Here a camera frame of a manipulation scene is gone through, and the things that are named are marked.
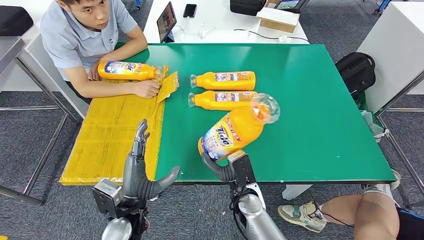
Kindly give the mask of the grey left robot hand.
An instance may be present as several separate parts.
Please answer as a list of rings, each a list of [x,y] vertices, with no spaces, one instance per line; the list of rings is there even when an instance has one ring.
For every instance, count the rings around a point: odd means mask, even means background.
[[[147,120],[136,128],[134,141],[126,157],[123,169],[123,196],[127,199],[150,200],[157,197],[178,178],[181,167],[176,165],[162,178],[152,181],[146,174],[146,143],[150,136]]]

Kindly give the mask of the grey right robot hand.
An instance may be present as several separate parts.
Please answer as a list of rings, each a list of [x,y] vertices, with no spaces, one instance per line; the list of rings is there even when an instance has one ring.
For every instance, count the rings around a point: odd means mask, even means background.
[[[232,182],[236,180],[234,168],[227,164],[225,166],[218,165],[210,156],[203,152],[201,154],[204,165],[222,182]]]

